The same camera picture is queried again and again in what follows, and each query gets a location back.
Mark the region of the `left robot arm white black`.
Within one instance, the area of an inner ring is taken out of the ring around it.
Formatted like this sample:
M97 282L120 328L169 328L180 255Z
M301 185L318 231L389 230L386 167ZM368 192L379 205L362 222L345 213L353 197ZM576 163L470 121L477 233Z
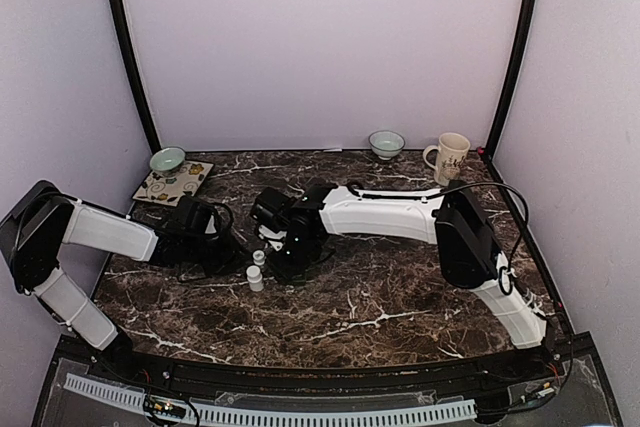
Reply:
M1 254L15 289L35 296L89 346L103 352L101 364L120 383L141 374L128 351L128 336L62 269L66 244L117 254L158 267L202 268L207 277L226 275L247 259L233 236L234 216L221 203L183 196L157 227L60 192L41 180L1 221Z

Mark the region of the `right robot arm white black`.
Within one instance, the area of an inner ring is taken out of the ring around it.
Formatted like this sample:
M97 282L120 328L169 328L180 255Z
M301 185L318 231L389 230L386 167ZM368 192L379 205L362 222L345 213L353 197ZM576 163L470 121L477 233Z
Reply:
M303 279L319 262L331 235L407 238L437 248L443 278L474 293L520 349L510 371L534 379L549 363L544 341L550 326L530 289L521 286L492 223L474 196L475 183L453 181L423 191L372 191L358 183L314 184L301 197L272 187L254 200L250 216L259 237L273 248L266 257L281 283Z

